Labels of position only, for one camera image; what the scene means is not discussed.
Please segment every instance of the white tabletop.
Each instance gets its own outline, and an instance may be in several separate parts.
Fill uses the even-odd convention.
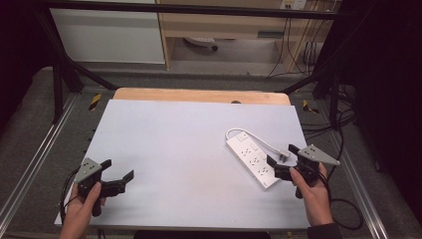
[[[91,224],[157,230],[308,227],[291,182],[280,180],[264,190],[237,160],[225,138],[232,127],[284,150],[289,143],[306,146],[290,106],[109,101],[86,157],[112,160],[104,181],[132,169],[134,179],[126,193],[107,199]],[[296,157],[287,164],[296,165]]]

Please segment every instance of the outlet socket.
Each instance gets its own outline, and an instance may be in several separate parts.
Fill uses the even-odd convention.
[[[258,147],[247,133],[241,131],[236,136],[229,138],[227,144],[264,189],[280,180],[274,176],[274,170],[267,164],[267,154]]]

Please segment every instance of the power strip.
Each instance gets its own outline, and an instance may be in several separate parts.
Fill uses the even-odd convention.
[[[241,131],[236,136],[229,138],[227,144],[264,189],[280,180],[274,176],[274,170],[267,164],[267,154],[247,133]]]

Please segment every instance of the power cord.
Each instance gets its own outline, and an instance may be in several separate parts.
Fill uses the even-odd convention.
[[[311,170],[311,171],[313,171],[314,173],[317,173],[318,174],[319,180],[322,182],[322,184],[324,185],[324,187],[326,189],[326,193],[328,195],[328,202],[329,202],[329,204],[331,206],[332,206],[332,203],[333,202],[343,202],[343,203],[349,204],[357,212],[359,222],[358,222],[358,224],[356,226],[349,226],[349,225],[345,225],[344,223],[339,222],[337,219],[335,219],[334,216],[332,216],[332,220],[337,225],[339,225],[340,227],[343,227],[343,228],[348,229],[348,230],[358,230],[358,229],[360,229],[362,227],[362,225],[363,225],[363,215],[362,215],[362,212],[360,211],[360,209],[356,205],[354,205],[352,202],[350,202],[350,201],[348,201],[346,199],[332,198],[332,196],[331,196],[331,190],[330,190],[329,185],[328,185],[328,179],[325,178],[325,176],[320,171],[319,172],[316,172],[311,167],[308,167],[308,169]]]

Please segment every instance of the human hand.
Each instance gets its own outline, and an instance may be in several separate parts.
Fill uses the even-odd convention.
[[[99,198],[101,191],[102,185],[97,182],[87,198],[82,198],[78,197],[78,186],[76,184],[73,185],[70,198],[78,198],[69,202],[65,223],[60,233],[61,239],[85,238],[94,204]]]
[[[326,169],[319,164],[319,171],[326,177]],[[320,179],[309,186],[301,174],[294,169],[290,168],[292,180],[299,188],[304,197],[305,208],[307,210],[308,222],[311,226],[319,226],[324,224],[333,223],[331,208],[328,201],[328,193],[325,186]]]

